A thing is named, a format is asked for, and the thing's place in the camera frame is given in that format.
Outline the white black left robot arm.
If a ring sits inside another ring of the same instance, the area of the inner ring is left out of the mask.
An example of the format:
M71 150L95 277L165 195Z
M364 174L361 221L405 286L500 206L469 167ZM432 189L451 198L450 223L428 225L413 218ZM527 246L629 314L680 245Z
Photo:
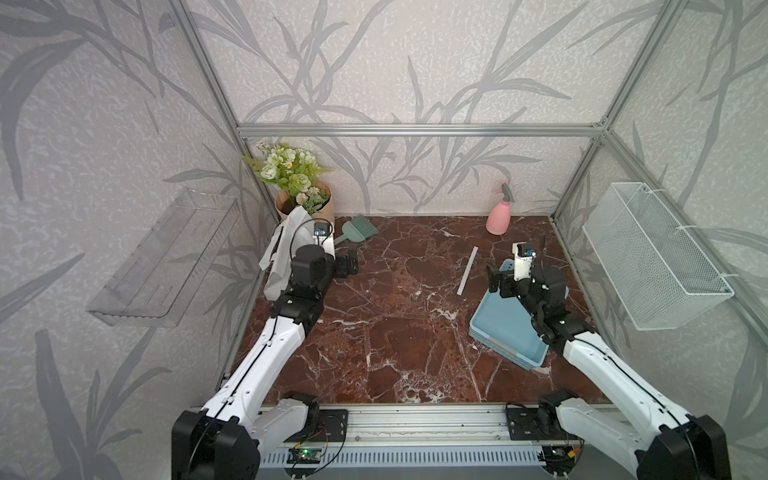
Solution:
M296 434L316 428L319 408L290 393L260 408L293 353L311 333L336 278L358 272L356 251L334 257L318 245L300 247L287 287L272 303L257 343L220 390L197 412L184 411L171 430L174 479L253 479L264 456Z

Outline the white insulated delivery bag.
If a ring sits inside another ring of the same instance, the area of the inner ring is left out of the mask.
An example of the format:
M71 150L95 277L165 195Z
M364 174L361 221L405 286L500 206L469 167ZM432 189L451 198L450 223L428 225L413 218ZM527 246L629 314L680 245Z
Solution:
M268 301L277 300L287 288L291 260L297 249L316 244L314 224L315 220L302 207L297 207L275 229L259 261L259 267L266 274L263 295Z

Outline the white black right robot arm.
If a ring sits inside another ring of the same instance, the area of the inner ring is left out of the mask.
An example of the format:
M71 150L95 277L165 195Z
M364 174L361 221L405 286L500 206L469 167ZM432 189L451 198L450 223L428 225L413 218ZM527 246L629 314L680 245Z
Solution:
M511 270L486 269L488 291L515 298L537 336L597 386L624 415L619 422L573 391L539 399L541 433L565 433L597 448L637 479L729 479L724 429L710 416L694 416L619 358L592 325L565 305L565 281L555 267L534 267L515 279Z

